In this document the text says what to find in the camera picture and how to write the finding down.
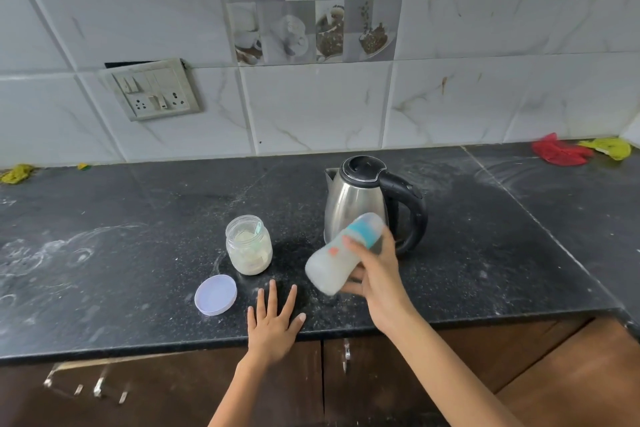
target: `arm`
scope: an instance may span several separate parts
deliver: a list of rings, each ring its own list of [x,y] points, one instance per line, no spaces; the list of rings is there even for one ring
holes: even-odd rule
[[[236,374],[222,398],[209,427],[246,427],[260,383],[269,366],[279,362],[289,352],[296,335],[307,318],[302,313],[289,324],[298,288],[291,287],[287,302],[278,316],[276,281],[269,282],[269,304],[264,306],[264,290],[258,291],[255,307],[247,310],[249,350],[236,367]]]
[[[362,264],[343,292],[366,298],[375,326],[400,351],[451,427],[522,427],[413,307],[400,280],[391,232],[383,233],[380,255],[344,240]]]

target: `finger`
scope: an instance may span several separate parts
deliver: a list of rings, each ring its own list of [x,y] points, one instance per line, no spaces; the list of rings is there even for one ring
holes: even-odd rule
[[[295,337],[300,332],[300,329],[302,329],[302,326],[305,323],[306,318],[307,318],[307,314],[305,314],[304,312],[301,312],[300,314],[298,314],[296,318],[289,325],[289,329],[287,329],[287,332],[291,334],[293,337]]]
[[[278,315],[278,287],[276,281],[269,280],[269,304],[267,306],[267,316],[275,318]]]
[[[396,256],[396,239],[387,227],[382,229],[382,255]]]
[[[255,329],[256,326],[255,312],[253,312],[253,307],[249,306],[249,309],[246,310],[246,328],[249,332],[251,332]]]
[[[293,286],[291,286],[291,292],[289,292],[289,297],[287,297],[287,301],[284,303],[282,312],[280,312],[280,317],[286,319],[287,322],[289,322],[289,318],[291,317],[291,313],[293,312],[293,306],[296,305],[297,295],[298,295],[298,286],[294,284]]]
[[[358,255],[365,269],[372,266],[375,267],[378,264],[378,255],[356,242],[353,238],[345,235],[342,237],[342,242],[349,250]]]
[[[340,292],[357,294],[359,296],[364,295],[364,292],[362,290],[362,284],[360,282],[346,282],[340,289]]]
[[[353,269],[353,272],[351,272],[351,274],[349,275],[349,278],[362,281],[362,279],[364,278],[365,271],[366,270],[362,265],[357,265],[356,268]]]
[[[258,322],[267,317],[267,311],[264,308],[264,289],[258,290],[258,300],[255,302],[255,315]]]

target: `backsplash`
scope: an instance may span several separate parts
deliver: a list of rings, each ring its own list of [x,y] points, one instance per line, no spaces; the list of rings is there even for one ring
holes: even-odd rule
[[[551,131],[625,131],[640,143],[640,0],[0,0],[0,10],[0,167]],[[129,121],[97,72],[172,57],[204,111]]]

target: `black kettle handle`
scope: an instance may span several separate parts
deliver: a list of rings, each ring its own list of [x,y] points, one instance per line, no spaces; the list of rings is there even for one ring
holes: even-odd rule
[[[418,188],[409,184],[400,176],[388,171],[380,172],[380,189],[385,197],[394,201],[400,201],[411,212],[411,231],[404,241],[396,241],[396,253],[399,255],[415,248],[427,230],[427,204]],[[392,232],[397,224],[397,204],[392,203],[394,211],[389,213],[389,225]]]

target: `kettle spout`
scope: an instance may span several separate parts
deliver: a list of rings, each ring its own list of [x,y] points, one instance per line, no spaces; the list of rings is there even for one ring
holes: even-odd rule
[[[324,177],[326,177],[326,187],[331,189],[331,185],[333,183],[333,178],[338,173],[338,167],[330,167],[329,169],[324,170]]]

